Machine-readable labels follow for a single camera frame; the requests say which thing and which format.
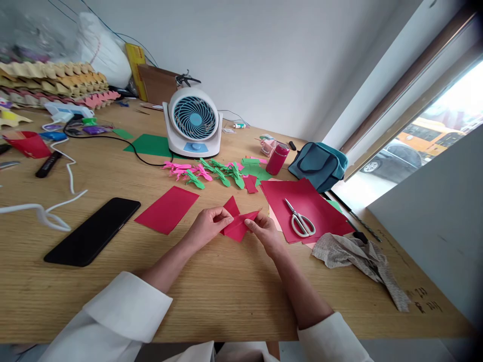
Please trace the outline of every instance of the teal bag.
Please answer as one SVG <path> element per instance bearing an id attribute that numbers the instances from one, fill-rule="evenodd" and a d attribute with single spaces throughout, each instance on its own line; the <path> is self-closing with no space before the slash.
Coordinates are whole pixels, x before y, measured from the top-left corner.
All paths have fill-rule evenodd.
<path id="1" fill-rule="evenodd" d="M 322 142 L 309 142 L 298 152 L 288 170 L 298 179 L 308 179 L 319 193 L 323 193 L 344 179 L 348 163 L 341 151 Z"/>

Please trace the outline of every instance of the hand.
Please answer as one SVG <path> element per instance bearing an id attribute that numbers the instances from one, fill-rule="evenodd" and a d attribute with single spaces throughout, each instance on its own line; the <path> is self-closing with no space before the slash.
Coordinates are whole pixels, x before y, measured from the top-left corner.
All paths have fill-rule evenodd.
<path id="1" fill-rule="evenodd" d="M 189 243 L 198 251 L 232 221 L 233 217 L 222 206 L 204 209 L 181 241 Z"/>
<path id="2" fill-rule="evenodd" d="M 268 216 L 259 213 L 255 221 L 246 219 L 245 224 L 261 241 L 269 257 L 273 257 L 276 253 L 285 250 L 280 242 L 275 223 Z"/>

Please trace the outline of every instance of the dark car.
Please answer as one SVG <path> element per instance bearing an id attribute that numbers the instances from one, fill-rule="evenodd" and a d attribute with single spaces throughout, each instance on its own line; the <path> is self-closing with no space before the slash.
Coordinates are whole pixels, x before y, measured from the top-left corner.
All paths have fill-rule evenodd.
<path id="1" fill-rule="evenodd" d="M 361 171 L 400 183 L 422 165 L 421 156 L 415 149 L 394 139 L 365 164 Z"/>

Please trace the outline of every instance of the yellow bus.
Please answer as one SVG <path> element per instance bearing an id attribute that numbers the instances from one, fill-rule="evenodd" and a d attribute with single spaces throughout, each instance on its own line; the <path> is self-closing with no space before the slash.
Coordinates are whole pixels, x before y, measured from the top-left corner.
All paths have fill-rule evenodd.
<path id="1" fill-rule="evenodd" d="M 466 134 L 448 128 L 441 122 L 417 118 L 396 137 L 423 157 L 434 158 Z"/>

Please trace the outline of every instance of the fabric rag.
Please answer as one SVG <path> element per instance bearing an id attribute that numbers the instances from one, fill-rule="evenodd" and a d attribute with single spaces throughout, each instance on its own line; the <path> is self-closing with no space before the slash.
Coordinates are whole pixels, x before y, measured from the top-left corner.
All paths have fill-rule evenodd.
<path id="1" fill-rule="evenodd" d="M 386 286 L 397 310 L 409 312 L 409 297 L 397 284 L 386 256 L 372 241 L 364 244 L 356 238 L 326 233 L 313 247 L 312 255 L 324 261 L 329 269 L 355 265 L 372 280 Z"/>

